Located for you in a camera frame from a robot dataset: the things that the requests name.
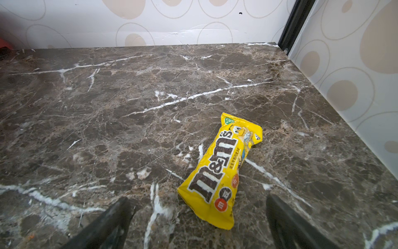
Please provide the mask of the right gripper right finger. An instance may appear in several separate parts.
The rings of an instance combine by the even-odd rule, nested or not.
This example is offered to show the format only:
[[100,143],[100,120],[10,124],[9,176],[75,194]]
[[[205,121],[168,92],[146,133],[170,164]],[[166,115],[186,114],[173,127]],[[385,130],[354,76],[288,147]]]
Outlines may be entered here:
[[277,249],[338,248],[277,195],[267,196],[266,217]]

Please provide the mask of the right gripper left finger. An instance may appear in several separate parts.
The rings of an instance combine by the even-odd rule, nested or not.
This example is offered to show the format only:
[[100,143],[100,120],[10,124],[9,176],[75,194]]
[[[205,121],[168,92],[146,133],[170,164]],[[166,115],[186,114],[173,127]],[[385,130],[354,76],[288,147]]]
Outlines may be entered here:
[[122,249],[133,215],[131,201],[127,197],[119,198],[62,248]]

